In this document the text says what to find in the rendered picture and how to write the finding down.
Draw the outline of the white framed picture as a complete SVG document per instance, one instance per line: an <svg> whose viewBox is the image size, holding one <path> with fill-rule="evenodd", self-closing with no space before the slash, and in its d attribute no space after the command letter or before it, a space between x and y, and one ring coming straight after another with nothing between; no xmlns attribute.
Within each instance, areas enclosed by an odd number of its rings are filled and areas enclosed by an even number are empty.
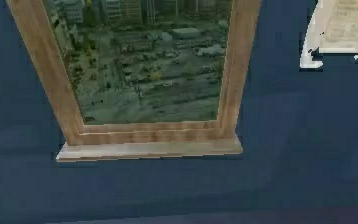
<svg viewBox="0 0 358 224"><path fill-rule="evenodd" d="M317 69L312 53L353 53L358 60L358 0L318 0L300 54L302 69Z"/></svg>

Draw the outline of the wooden framed window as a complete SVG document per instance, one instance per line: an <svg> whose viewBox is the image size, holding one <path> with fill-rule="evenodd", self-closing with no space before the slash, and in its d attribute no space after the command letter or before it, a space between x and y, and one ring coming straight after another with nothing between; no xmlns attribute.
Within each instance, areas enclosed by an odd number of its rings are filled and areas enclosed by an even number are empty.
<svg viewBox="0 0 358 224"><path fill-rule="evenodd" d="M233 0L217 119L86 125L41 0L5 0L66 143L59 162L233 155L261 0Z"/></svg>

